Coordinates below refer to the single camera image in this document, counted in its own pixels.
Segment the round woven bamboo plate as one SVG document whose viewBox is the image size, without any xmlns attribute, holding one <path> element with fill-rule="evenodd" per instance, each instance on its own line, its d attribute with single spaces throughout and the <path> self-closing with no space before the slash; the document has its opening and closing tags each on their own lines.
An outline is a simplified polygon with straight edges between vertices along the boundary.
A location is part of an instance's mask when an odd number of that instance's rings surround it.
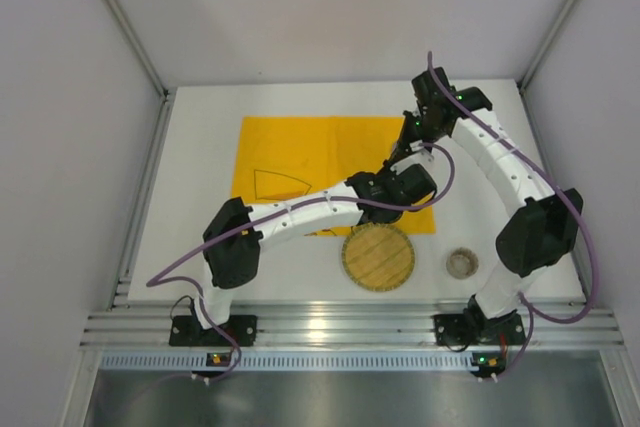
<svg viewBox="0 0 640 427">
<path fill-rule="evenodd" d="M 409 237 L 390 224 L 354 227 L 341 248 L 341 263 L 357 286 L 376 293 L 403 286 L 412 276 L 415 250 Z"/>
</svg>

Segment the yellow cartoon placemat cloth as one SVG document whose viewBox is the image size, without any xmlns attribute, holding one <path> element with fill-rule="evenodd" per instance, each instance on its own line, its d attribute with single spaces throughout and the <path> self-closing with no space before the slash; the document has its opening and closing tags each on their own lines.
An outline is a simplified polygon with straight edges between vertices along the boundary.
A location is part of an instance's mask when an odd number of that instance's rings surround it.
<svg viewBox="0 0 640 427">
<path fill-rule="evenodd" d="M 367 172 L 367 186 L 392 153 L 401 117 L 246 117 L 231 196 L 246 204 L 290 200 Z"/>
</svg>

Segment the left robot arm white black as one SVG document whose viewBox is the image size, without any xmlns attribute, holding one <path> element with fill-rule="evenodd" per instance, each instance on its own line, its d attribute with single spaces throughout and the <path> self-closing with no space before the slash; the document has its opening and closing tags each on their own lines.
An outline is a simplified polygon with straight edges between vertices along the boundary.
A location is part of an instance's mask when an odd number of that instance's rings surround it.
<svg viewBox="0 0 640 427">
<path fill-rule="evenodd" d="M 203 233 L 210 279 L 194 302 L 194 316 L 210 330 L 230 317 L 233 291 L 257 275 L 260 256 L 283 242 L 337 227 L 393 224 L 438 192 L 429 172 L 432 144 L 425 115 L 405 111 L 390 157 L 376 172 L 357 172 L 320 192 L 291 200 L 226 201 Z"/>
</svg>

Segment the small grey cup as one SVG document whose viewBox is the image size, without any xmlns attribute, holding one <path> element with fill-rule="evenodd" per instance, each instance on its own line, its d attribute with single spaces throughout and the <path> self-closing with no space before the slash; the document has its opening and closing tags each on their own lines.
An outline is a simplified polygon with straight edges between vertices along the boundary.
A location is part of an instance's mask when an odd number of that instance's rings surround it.
<svg viewBox="0 0 640 427">
<path fill-rule="evenodd" d="M 478 272 L 479 259 L 471 249 L 459 247 L 448 254 L 445 267 L 454 279 L 465 280 Z"/>
</svg>

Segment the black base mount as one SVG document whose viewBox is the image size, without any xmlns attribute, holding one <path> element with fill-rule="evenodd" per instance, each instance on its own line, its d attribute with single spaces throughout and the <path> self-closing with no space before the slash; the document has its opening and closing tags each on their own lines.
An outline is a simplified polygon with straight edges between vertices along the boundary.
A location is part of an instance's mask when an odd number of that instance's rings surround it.
<svg viewBox="0 0 640 427">
<path fill-rule="evenodd" d="M 257 335 L 257 317 L 231 315 L 220 329 L 240 347 L 251 347 Z M 231 342 L 214 328 L 204 329 L 194 315 L 179 315 L 172 319 L 169 345 L 172 347 L 226 347 L 230 346 Z"/>
<path fill-rule="evenodd" d="M 526 338 L 521 316 L 512 313 L 486 322 L 474 322 L 464 314 L 438 314 L 433 318 L 438 346 L 458 349 L 471 346 L 520 346 Z"/>
</svg>

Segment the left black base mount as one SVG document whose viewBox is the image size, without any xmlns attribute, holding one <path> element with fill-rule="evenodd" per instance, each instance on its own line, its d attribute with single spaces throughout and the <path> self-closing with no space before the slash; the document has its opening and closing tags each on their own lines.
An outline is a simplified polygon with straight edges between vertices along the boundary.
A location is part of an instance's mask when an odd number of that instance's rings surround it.
<svg viewBox="0 0 640 427">
<path fill-rule="evenodd" d="M 257 335 L 257 317 L 231 315 L 220 329 L 240 347 L 251 347 Z M 226 347 L 230 346 L 231 342 L 214 328 L 204 329 L 194 315 L 179 315 L 172 319 L 169 345 L 172 347 Z"/>
</svg>

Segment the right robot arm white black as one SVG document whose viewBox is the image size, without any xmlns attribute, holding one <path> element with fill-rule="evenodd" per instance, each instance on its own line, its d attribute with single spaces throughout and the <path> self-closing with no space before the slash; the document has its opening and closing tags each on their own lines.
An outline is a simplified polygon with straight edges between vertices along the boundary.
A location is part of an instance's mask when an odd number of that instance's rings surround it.
<svg viewBox="0 0 640 427">
<path fill-rule="evenodd" d="M 497 192 L 508 221 L 495 240 L 497 265 L 464 311 L 485 332 L 507 319 L 520 294 L 573 250 L 583 207 L 574 189 L 557 193 L 521 158 L 493 106 L 477 87 L 456 91 L 442 68 L 425 71 L 412 82 L 421 137 L 452 139 L 476 163 Z"/>
</svg>

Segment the aluminium rail frame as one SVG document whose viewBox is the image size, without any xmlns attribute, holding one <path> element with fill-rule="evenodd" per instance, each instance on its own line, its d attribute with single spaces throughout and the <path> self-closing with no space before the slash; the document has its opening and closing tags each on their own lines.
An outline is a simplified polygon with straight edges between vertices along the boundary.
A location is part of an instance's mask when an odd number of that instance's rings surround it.
<svg viewBox="0 0 640 427">
<path fill-rule="evenodd" d="M 88 316 L 80 345 L 83 348 L 154 349 L 169 344 L 172 315 L 187 313 L 184 305 L 133 302 L 130 281 L 120 281 L 110 308 Z M 257 318 L 255 345 L 272 349 L 391 349 L 435 348 L 433 318 L 458 313 L 460 302 L 285 302 L 237 301 L 236 315 Z M 523 319 L 534 327 L 533 350 L 621 349 L 624 340 L 611 310 L 595 308 L 581 321 L 562 325 L 541 318 Z"/>
</svg>

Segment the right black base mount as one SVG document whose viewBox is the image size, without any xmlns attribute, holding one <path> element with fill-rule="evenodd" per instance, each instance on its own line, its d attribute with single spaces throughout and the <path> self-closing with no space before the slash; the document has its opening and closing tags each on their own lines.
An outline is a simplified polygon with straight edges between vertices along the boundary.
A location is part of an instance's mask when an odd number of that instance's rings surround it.
<svg viewBox="0 0 640 427">
<path fill-rule="evenodd" d="M 521 316 L 512 313 L 486 322 L 474 322 L 464 314 L 438 314 L 433 318 L 438 346 L 458 349 L 471 346 L 520 346 L 526 338 Z"/>
</svg>

